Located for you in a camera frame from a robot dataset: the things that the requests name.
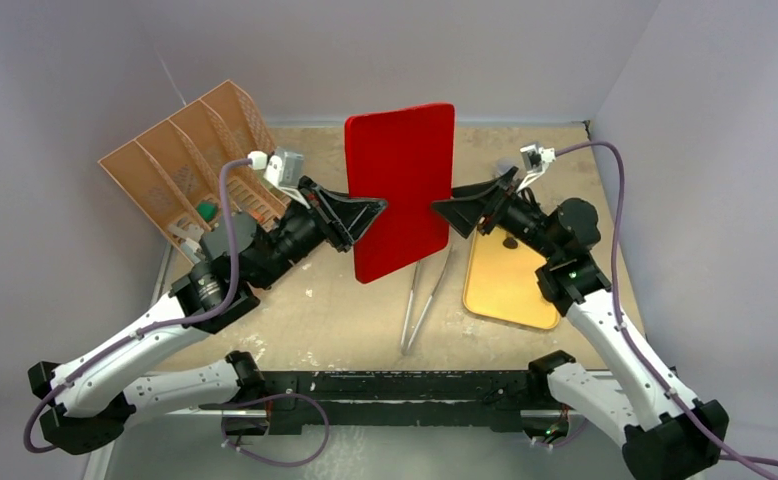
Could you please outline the red box lid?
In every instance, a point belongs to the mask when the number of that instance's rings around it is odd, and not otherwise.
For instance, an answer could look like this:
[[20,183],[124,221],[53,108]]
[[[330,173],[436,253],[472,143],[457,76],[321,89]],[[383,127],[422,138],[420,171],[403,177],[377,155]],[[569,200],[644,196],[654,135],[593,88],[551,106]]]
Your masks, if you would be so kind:
[[354,246],[355,278],[376,281],[447,246],[432,203],[451,194],[455,107],[436,102],[349,117],[343,127],[348,191],[386,209]]

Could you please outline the metal slotted tongs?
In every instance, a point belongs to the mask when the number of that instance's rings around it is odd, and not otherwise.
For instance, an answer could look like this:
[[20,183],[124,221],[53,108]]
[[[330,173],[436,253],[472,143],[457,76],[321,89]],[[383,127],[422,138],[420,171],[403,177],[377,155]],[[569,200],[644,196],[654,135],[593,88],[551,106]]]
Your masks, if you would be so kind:
[[444,254],[442,258],[442,268],[438,277],[433,282],[432,287],[428,291],[425,291],[423,281],[425,280],[426,263],[433,255],[418,260],[414,264],[413,277],[409,289],[403,329],[400,337],[400,353],[404,356],[408,355],[412,350],[422,325],[430,315],[434,299],[441,292],[448,275],[449,265],[453,260],[454,252],[455,247],[452,243],[449,243],[446,248],[440,251],[440,254]]

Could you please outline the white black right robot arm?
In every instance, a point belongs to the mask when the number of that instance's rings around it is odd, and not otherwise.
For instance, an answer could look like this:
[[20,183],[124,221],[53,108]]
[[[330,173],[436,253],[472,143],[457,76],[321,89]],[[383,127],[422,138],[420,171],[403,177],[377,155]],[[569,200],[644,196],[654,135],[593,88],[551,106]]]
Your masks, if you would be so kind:
[[689,479],[715,465],[729,416],[718,401],[700,400],[624,313],[591,254],[601,238],[595,207],[568,198],[546,213],[517,190],[515,172],[455,187],[432,208],[463,237],[499,227],[541,255],[543,298],[589,341],[619,385],[612,389],[577,361],[550,354],[529,367],[529,399],[576,408],[620,448],[636,479]]

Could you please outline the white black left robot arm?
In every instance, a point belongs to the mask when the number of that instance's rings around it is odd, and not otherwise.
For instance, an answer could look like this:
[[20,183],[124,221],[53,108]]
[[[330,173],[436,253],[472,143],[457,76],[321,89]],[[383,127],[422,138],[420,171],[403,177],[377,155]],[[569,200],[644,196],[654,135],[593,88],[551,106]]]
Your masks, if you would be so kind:
[[41,361],[28,372],[40,403],[26,431],[39,430],[44,450],[95,451],[126,429],[189,407],[257,405],[267,392],[246,352],[204,367],[160,373],[173,354],[205,340],[258,307],[267,290],[322,244],[347,252],[383,213],[387,202],[323,188],[308,177],[271,229],[239,212],[204,233],[202,258],[133,323],[92,351],[59,364]]

